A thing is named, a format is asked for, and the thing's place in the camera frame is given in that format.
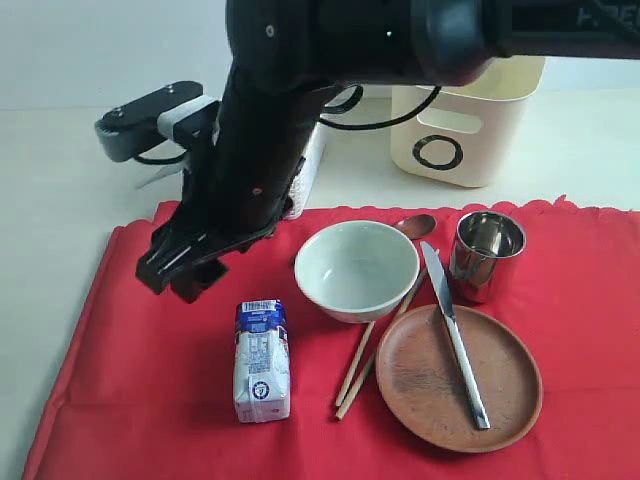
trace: brown plate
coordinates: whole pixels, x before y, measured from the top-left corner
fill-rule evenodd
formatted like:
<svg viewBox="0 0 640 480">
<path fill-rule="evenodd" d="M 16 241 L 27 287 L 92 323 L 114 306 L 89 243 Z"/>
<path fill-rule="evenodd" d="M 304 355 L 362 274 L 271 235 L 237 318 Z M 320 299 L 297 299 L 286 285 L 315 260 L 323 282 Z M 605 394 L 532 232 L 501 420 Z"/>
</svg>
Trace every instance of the brown plate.
<svg viewBox="0 0 640 480">
<path fill-rule="evenodd" d="M 527 347 L 482 312 L 454 306 L 491 428 L 476 430 L 437 305 L 399 317 L 376 357 L 378 386 L 393 414 L 420 438 L 457 452 L 489 452 L 522 438 L 542 407 L 542 380 Z"/>
</svg>

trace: metal cup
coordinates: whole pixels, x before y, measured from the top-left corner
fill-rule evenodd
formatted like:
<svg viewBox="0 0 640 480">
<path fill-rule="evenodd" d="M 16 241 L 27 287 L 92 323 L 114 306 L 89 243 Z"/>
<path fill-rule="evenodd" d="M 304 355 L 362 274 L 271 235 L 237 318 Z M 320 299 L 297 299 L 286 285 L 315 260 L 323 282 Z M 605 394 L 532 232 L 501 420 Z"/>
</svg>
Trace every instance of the metal cup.
<svg viewBox="0 0 640 480">
<path fill-rule="evenodd" d="M 483 210 L 462 217 L 449 266 L 456 292 L 476 303 L 503 292 L 526 243 L 522 227 L 507 215 Z"/>
</svg>

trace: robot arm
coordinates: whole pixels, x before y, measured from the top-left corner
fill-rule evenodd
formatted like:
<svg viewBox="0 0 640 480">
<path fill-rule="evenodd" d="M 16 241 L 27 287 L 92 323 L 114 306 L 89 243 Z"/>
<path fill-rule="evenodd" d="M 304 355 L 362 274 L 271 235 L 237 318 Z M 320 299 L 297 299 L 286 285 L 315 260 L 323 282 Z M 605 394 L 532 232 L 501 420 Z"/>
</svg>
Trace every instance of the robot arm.
<svg viewBox="0 0 640 480">
<path fill-rule="evenodd" d="M 186 301 L 224 274 L 220 256 L 274 232 L 324 105 L 347 86 L 464 85 L 521 54 L 640 57 L 640 9 L 624 0 L 228 0 L 226 23 L 220 103 L 180 82 L 96 124 L 116 161 L 167 138 L 186 148 L 182 201 L 136 271 Z"/>
</svg>

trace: red tablecloth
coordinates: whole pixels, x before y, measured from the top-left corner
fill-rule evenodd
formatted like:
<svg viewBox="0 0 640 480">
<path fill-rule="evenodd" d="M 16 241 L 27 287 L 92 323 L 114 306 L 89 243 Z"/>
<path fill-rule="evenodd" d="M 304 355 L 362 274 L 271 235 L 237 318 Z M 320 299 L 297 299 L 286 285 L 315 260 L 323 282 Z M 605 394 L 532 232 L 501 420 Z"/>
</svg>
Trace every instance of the red tablecloth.
<svg viewBox="0 0 640 480">
<path fill-rule="evenodd" d="M 406 210 L 311 210 L 282 222 L 193 305 L 134 277 L 153 228 L 116 228 L 31 448 L 26 479 L 640 478 L 640 214 L 560 199 L 502 203 L 529 243 L 509 295 L 480 307 L 529 346 L 545 385 L 533 430 L 507 449 L 451 454 L 391 414 L 370 376 L 341 423 L 332 403 L 361 334 L 298 291 L 289 261 L 317 230 Z M 464 211 L 480 208 L 471 205 Z M 448 259 L 463 211 L 439 209 L 429 241 Z M 241 425 L 232 402 L 234 308 L 280 298 L 292 371 L 288 420 Z M 414 305 L 434 302 L 428 286 Z M 381 333 L 378 325 L 373 342 Z"/>
</svg>

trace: table knife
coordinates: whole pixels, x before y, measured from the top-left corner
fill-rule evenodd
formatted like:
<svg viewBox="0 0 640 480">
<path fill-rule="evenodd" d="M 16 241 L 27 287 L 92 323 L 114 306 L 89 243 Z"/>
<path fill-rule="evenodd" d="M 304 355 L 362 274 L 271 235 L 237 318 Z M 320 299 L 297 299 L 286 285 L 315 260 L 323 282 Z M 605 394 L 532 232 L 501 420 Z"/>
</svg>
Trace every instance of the table knife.
<svg viewBox="0 0 640 480">
<path fill-rule="evenodd" d="M 469 357 L 467 356 L 467 351 L 464 348 L 462 336 L 458 329 L 456 315 L 453 312 L 451 292 L 449 291 L 449 285 L 447 284 L 447 277 L 444 273 L 442 262 L 440 261 L 440 257 L 436 251 L 427 242 L 420 242 L 420 246 L 422 247 L 424 260 L 427 264 L 427 271 L 429 272 L 429 277 L 431 277 L 431 283 L 433 284 L 433 289 L 436 292 L 438 304 L 440 305 L 440 310 L 442 310 L 442 315 L 444 316 L 445 323 L 447 325 L 447 331 L 449 332 L 449 338 L 453 345 L 453 351 L 455 353 L 456 360 L 458 361 L 462 378 L 464 379 L 467 394 L 469 395 L 471 414 L 476 422 L 476 427 L 480 430 L 486 430 L 491 428 L 489 417 L 487 416 L 487 411 L 485 410 L 482 399 L 480 398 L 478 384 L 476 383 L 476 379 L 473 375 L 471 363 L 469 363 Z"/>
</svg>

